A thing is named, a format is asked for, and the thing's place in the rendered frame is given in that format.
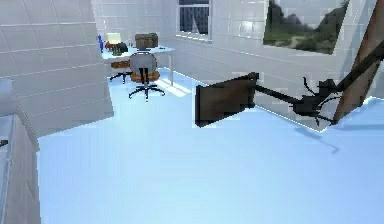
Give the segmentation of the white cupboard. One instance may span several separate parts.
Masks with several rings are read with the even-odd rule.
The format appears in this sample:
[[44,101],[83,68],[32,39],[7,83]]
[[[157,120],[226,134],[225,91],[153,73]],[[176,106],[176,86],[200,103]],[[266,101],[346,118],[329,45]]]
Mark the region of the white cupboard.
[[36,147],[19,116],[0,117],[0,224],[41,224]]

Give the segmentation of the brown flat panel on bar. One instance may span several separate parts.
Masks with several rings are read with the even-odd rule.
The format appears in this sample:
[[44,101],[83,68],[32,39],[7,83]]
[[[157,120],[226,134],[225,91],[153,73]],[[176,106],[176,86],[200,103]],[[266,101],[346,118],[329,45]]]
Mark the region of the brown flat panel on bar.
[[195,124],[204,127],[243,112],[246,108],[254,108],[256,92],[290,104],[299,102],[294,97],[259,85],[259,78],[257,72],[250,72],[212,85],[198,85],[195,92]]

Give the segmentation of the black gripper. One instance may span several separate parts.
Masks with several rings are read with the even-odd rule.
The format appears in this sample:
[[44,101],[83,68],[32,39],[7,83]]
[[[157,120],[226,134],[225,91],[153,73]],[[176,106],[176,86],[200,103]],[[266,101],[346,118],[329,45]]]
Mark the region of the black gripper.
[[330,123],[330,125],[336,125],[336,120],[327,118],[320,115],[322,106],[329,102],[329,96],[339,91],[336,83],[333,79],[327,79],[325,81],[318,82],[318,92],[314,92],[307,83],[307,78],[303,77],[303,84],[310,95],[303,95],[296,103],[293,104],[293,111],[301,116],[314,117],[317,126],[320,125],[320,121],[324,120]]

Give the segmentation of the white framed window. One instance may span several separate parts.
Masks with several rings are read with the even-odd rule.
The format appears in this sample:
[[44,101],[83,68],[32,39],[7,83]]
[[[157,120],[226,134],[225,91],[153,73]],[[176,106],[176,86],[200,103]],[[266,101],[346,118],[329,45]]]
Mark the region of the white framed window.
[[178,0],[176,36],[212,42],[211,0]]

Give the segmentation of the dark green lump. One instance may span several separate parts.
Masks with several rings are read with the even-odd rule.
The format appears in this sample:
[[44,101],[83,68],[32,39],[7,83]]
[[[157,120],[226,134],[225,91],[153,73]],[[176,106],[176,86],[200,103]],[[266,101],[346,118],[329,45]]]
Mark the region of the dark green lump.
[[120,42],[112,45],[112,54],[114,56],[120,56],[128,51],[128,47],[124,42]]

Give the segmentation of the brown briefcase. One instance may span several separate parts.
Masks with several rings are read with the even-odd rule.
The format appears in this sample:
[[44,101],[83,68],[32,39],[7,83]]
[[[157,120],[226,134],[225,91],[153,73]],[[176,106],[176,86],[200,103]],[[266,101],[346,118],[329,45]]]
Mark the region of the brown briefcase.
[[155,48],[158,46],[158,35],[156,33],[136,34],[135,42],[139,49]]

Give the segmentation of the white desk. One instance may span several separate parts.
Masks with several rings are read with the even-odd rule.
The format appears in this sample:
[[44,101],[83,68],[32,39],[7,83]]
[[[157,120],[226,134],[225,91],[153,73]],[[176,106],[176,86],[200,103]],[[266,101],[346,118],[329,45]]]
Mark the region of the white desk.
[[[103,62],[107,65],[110,65],[112,62],[119,62],[119,61],[125,61],[130,58],[131,55],[134,53],[139,52],[139,49],[136,47],[129,47],[127,52],[122,53],[119,56],[114,56],[111,52],[104,51],[102,53],[102,59]],[[173,52],[174,49],[166,46],[159,45],[155,48],[149,48],[147,50],[148,53],[153,54],[156,58],[160,57],[161,55],[167,55],[168,59],[167,61],[164,61],[161,59],[160,64],[162,67],[167,68],[170,71],[169,79],[170,81],[173,81]]]

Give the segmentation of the grey office chair orange seat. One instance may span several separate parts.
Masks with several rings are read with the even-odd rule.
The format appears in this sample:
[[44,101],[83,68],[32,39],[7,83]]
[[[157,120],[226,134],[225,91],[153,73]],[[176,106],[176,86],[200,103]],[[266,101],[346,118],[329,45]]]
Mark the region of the grey office chair orange seat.
[[157,71],[157,59],[152,53],[137,52],[132,54],[130,56],[129,68],[131,70],[131,80],[138,83],[136,89],[128,95],[129,98],[143,91],[145,100],[148,100],[150,90],[160,92],[162,96],[165,95],[165,91],[159,89],[157,85],[154,84],[154,81],[160,78],[160,73]]

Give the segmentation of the framed landscape picture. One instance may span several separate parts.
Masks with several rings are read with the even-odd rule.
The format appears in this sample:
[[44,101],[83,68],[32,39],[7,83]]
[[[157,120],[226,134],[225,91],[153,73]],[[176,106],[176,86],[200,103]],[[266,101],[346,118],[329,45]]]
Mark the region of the framed landscape picture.
[[350,0],[269,0],[263,44],[332,55]]

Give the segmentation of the brown office chair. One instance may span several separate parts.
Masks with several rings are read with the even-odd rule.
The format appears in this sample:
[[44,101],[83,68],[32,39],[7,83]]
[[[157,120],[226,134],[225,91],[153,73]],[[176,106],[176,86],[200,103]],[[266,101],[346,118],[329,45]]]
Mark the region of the brown office chair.
[[121,77],[122,83],[125,83],[126,77],[132,74],[132,70],[130,69],[130,61],[112,62],[111,69],[113,76],[109,78],[110,81],[115,78]]

